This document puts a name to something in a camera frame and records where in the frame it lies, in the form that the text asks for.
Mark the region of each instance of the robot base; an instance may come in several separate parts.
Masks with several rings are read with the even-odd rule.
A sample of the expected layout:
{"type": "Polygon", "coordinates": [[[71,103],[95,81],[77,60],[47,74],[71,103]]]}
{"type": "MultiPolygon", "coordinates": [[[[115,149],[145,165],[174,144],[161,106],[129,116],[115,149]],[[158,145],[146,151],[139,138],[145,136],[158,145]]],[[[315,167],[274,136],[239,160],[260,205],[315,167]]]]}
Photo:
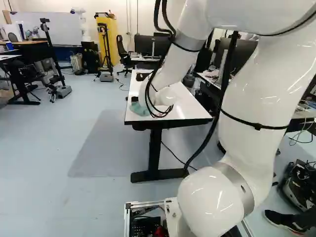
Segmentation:
{"type": "MultiPolygon", "coordinates": [[[[146,216],[166,216],[166,220],[163,220],[163,223],[166,221],[166,227],[168,229],[169,237],[196,237],[189,229],[184,218],[182,217],[181,210],[179,208],[178,199],[176,197],[169,197],[165,200],[159,201],[132,201],[127,202],[124,205],[124,237],[133,236],[130,232],[133,226],[133,217],[132,213],[134,211],[139,211],[145,214],[146,216]],[[147,214],[147,208],[159,209],[162,207],[164,209],[164,214],[160,211],[150,212],[147,214]]],[[[238,227],[233,227],[227,234],[222,237],[241,237],[241,234],[238,230],[238,227]]]]}
{"type": "Polygon", "coordinates": [[[113,82],[113,76],[111,73],[105,73],[103,72],[101,75],[100,75],[100,81],[101,82],[113,82]]]}
{"type": "Polygon", "coordinates": [[[59,99],[63,99],[65,98],[70,92],[72,92],[72,88],[69,85],[65,85],[65,86],[58,86],[58,88],[56,89],[56,95],[59,99]]]}

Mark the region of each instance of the black office chair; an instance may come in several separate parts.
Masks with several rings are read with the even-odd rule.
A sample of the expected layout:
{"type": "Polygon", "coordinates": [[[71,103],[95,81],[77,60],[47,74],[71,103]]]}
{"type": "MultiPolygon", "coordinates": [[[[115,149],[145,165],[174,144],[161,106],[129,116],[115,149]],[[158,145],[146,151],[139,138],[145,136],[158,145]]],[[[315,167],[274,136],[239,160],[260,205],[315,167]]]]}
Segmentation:
{"type": "Polygon", "coordinates": [[[18,37],[14,34],[14,33],[12,33],[12,32],[10,32],[9,34],[8,34],[8,38],[9,38],[9,40],[11,41],[11,42],[18,42],[19,40],[18,40],[18,37]]]}
{"type": "Polygon", "coordinates": [[[120,73],[125,73],[125,77],[127,77],[127,73],[132,73],[132,70],[128,69],[131,67],[134,67],[135,64],[132,63],[132,60],[130,59],[130,54],[126,52],[123,46],[123,38],[121,35],[117,36],[117,45],[118,45],[118,54],[120,56],[120,63],[124,65],[124,69],[120,72],[117,72],[119,75],[120,73]]]}
{"type": "MultiPolygon", "coordinates": [[[[23,80],[23,83],[26,87],[35,86],[35,88],[37,88],[37,85],[32,85],[32,83],[35,81],[41,81],[41,79],[44,77],[43,73],[38,73],[36,71],[33,64],[25,65],[22,61],[17,59],[13,60],[9,64],[3,64],[1,66],[1,69],[4,71],[5,74],[9,75],[14,96],[16,96],[15,91],[17,90],[13,86],[13,84],[16,84],[16,77],[11,76],[10,70],[18,71],[18,73],[21,75],[19,79],[23,80]]],[[[41,99],[34,95],[31,91],[28,91],[27,93],[33,95],[37,100],[41,101],[41,99]]]]}

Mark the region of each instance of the white desk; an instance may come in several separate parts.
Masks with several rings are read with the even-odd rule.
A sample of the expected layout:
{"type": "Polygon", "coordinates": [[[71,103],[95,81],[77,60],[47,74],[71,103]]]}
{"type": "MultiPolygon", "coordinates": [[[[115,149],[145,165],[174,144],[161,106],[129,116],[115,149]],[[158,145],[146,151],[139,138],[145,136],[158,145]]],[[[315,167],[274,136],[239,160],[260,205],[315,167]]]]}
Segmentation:
{"type": "MultiPolygon", "coordinates": [[[[163,118],[153,118],[151,116],[140,116],[129,109],[131,105],[131,97],[138,96],[141,81],[136,80],[137,73],[150,73],[152,70],[138,69],[132,71],[130,86],[128,92],[128,101],[125,114],[125,125],[132,125],[134,122],[140,121],[158,121],[158,120],[187,120],[202,119],[206,121],[212,120],[212,116],[203,108],[203,106],[195,99],[188,89],[181,83],[171,85],[170,87],[178,97],[173,106],[173,110],[163,118]]],[[[165,111],[167,106],[157,106],[157,109],[165,111]]]]}
{"type": "Polygon", "coordinates": [[[214,73],[212,75],[212,72],[202,72],[202,73],[197,73],[201,79],[203,79],[205,82],[211,83],[213,86],[215,86],[218,89],[221,89],[221,85],[216,83],[217,80],[212,79],[210,76],[216,76],[218,73],[214,73]]]}
{"type": "Polygon", "coordinates": [[[316,109],[313,107],[308,107],[308,109],[302,110],[302,111],[295,111],[293,119],[311,119],[316,118],[316,109]]]}
{"type": "Polygon", "coordinates": [[[144,58],[141,54],[139,54],[137,57],[131,57],[130,58],[132,62],[159,62],[159,58],[144,58]]]}
{"type": "Polygon", "coordinates": [[[3,50],[3,51],[0,51],[0,54],[7,54],[7,53],[11,53],[11,52],[17,52],[19,51],[19,49],[11,49],[11,50],[3,50]]]}
{"type": "MultiPolygon", "coordinates": [[[[163,118],[140,116],[130,110],[131,98],[138,96],[141,81],[136,80],[137,73],[150,73],[152,70],[138,69],[132,71],[128,100],[125,112],[125,125],[132,125],[135,130],[150,129],[148,170],[131,174],[131,182],[144,182],[161,179],[183,178],[188,174],[183,169],[158,169],[160,157],[161,133],[163,129],[206,124],[213,117],[203,108],[195,97],[181,83],[170,87],[177,95],[178,100],[172,111],[163,118]]],[[[157,106],[157,109],[165,111],[167,106],[157,106]]]]}

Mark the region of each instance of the black strap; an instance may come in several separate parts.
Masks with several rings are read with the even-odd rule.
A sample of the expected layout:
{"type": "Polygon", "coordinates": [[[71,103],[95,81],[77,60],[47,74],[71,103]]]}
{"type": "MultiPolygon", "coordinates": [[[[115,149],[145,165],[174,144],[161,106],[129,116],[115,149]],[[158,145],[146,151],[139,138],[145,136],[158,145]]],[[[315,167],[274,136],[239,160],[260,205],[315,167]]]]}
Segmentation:
{"type": "Polygon", "coordinates": [[[199,50],[191,50],[191,49],[187,49],[187,48],[184,48],[184,47],[178,45],[178,44],[177,44],[176,42],[174,42],[174,41],[172,41],[171,43],[174,44],[175,46],[177,46],[178,48],[183,49],[184,51],[193,52],[193,53],[200,52],[201,49],[203,48],[203,47],[202,47],[202,48],[199,49],[199,50]]]}
{"type": "Polygon", "coordinates": [[[227,117],[229,117],[229,118],[231,118],[231,119],[233,119],[233,120],[235,120],[237,122],[241,122],[241,123],[246,124],[248,126],[254,127],[257,131],[260,131],[261,128],[263,128],[263,129],[271,129],[271,130],[282,130],[282,129],[286,129],[288,127],[288,125],[287,126],[280,126],[280,127],[273,127],[273,126],[262,125],[260,123],[248,122],[248,121],[236,118],[236,117],[226,113],[223,109],[221,109],[221,112],[223,114],[225,114],[227,117]]]}

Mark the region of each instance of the yellow stand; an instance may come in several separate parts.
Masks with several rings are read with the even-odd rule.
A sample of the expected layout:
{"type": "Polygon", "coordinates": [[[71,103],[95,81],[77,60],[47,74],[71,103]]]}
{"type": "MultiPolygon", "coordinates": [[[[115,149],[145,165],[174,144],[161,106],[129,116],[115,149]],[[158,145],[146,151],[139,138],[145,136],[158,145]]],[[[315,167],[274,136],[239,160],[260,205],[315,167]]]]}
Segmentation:
{"type": "MultiPolygon", "coordinates": [[[[118,52],[118,46],[117,46],[117,23],[116,20],[104,17],[104,16],[98,16],[95,17],[95,20],[98,23],[104,23],[107,24],[108,28],[108,38],[109,38],[109,46],[110,46],[110,56],[111,56],[111,62],[113,66],[119,63],[119,52],[118,52]]],[[[102,60],[105,57],[105,48],[107,47],[103,43],[103,34],[102,32],[99,32],[99,49],[101,51],[102,60]]]]}

